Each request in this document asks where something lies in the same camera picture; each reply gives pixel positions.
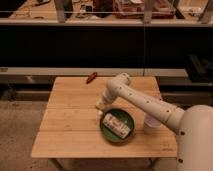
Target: white object on plate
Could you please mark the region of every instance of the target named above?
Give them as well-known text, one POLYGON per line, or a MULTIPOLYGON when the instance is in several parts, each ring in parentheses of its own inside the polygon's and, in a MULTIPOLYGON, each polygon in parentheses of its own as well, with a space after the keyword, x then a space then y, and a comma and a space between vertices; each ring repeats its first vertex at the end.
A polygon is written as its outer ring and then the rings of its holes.
POLYGON ((143 1, 141 0, 130 0, 133 4, 142 4, 143 1))
POLYGON ((121 138, 125 138, 131 131, 125 123, 110 113, 105 115, 103 124, 121 138))

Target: floor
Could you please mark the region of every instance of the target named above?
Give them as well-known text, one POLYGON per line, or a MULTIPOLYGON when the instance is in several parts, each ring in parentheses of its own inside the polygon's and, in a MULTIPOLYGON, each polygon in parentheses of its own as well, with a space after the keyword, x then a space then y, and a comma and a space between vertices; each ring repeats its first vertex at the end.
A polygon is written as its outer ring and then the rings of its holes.
MULTIPOLYGON (((0 171, 57 170, 47 159, 30 157, 46 104, 46 100, 0 100, 0 171)), ((149 164, 147 159, 60 159, 60 162, 72 171, 148 171, 149 164)), ((175 165, 174 158, 164 158, 155 171, 175 171, 175 165)))

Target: red pen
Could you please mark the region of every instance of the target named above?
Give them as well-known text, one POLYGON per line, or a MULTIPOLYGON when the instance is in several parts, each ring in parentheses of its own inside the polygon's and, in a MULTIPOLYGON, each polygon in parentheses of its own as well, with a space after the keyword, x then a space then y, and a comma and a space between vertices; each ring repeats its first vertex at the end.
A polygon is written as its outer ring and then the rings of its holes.
POLYGON ((93 72, 91 75, 88 76, 86 83, 91 83, 96 77, 98 76, 97 72, 93 72))

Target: table leg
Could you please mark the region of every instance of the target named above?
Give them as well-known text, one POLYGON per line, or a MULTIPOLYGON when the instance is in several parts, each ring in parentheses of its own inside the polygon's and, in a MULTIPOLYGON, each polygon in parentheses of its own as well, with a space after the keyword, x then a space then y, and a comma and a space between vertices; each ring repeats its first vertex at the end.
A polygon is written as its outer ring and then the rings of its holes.
POLYGON ((148 167, 148 169, 150 169, 151 171, 154 171, 155 170, 155 166, 156 164, 159 162, 160 158, 149 158, 149 162, 150 162, 150 165, 148 167))
POLYGON ((52 162, 52 164, 54 164, 54 166, 58 169, 58 171, 66 171, 67 170, 60 164, 60 162, 57 159, 51 158, 49 160, 52 162))

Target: wooden table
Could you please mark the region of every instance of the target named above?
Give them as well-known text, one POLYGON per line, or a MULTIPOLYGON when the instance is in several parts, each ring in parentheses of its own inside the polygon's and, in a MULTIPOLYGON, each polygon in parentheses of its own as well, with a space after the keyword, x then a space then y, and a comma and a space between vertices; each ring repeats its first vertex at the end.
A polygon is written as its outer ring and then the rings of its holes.
MULTIPOLYGON (((116 146, 105 140, 99 129, 94 107, 111 77, 97 77, 86 84, 86 77, 58 77, 36 137, 35 158, 158 158, 176 157, 174 134, 161 125, 155 133, 143 132, 144 112, 121 98, 116 107, 131 113, 135 122, 133 138, 116 146)), ((134 77, 131 87, 160 98, 154 77, 134 77)))

